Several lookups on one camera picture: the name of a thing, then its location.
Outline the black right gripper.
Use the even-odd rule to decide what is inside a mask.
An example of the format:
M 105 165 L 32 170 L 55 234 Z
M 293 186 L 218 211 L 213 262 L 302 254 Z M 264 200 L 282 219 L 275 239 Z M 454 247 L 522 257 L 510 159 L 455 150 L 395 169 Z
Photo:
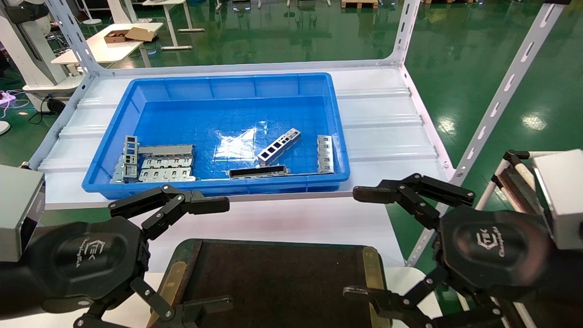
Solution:
M 466 207 L 475 201 L 472 191 L 433 177 L 412 174 L 402 180 L 382 180 L 375 187 L 358 185 L 353 198 L 360 203 L 399 204 L 426 229 L 439 228 L 447 268 L 438 266 L 404 296 L 356 285 L 342 291 L 346 299 L 370 303 L 379 317 L 399 320 L 410 328 L 478 328 L 501 320 L 502 310 L 489 296 L 519 301 L 536 295 L 554 251 L 541 217 Z M 457 208 L 440 220 L 428 199 Z M 471 293 L 474 309 L 431 319 L 418 305 L 444 284 L 489 296 Z

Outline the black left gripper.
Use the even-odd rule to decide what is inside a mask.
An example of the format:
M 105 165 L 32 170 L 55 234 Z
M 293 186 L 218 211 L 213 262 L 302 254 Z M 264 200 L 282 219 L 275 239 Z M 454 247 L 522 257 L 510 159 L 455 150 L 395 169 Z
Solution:
M 206 197 L 165 184 L 110 203 L 112 219 L 73 222 L 50 229 L 27 247 L 36 307 L 48 313 L 86 308 L 75 328 L 123 328 L 102 320 L 137 293 L 158 314 L 153 328 L 199 328 L 208 313 L 233 308 L 230 296 L 211 297 L 171 307 L 142 278 L 148 268 L 148 241 L 155 240 L 185 214 L 230 210 L 227 197 Z M 142 229 L 129 218 L 154 210 Z

